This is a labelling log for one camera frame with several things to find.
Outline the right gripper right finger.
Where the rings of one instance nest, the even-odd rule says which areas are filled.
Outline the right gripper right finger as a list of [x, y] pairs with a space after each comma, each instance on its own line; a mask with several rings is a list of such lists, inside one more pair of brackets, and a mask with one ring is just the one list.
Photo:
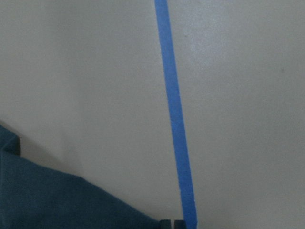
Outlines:
[[174, 229], [185, 229], [185, 221], [181, 219], [175, 220]]

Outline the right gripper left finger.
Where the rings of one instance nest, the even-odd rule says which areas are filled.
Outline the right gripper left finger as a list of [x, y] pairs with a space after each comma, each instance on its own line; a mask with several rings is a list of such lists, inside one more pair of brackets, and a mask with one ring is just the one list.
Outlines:
[[160, 220], [160, 229], [171, 229], [171, 220], [170, 219]]

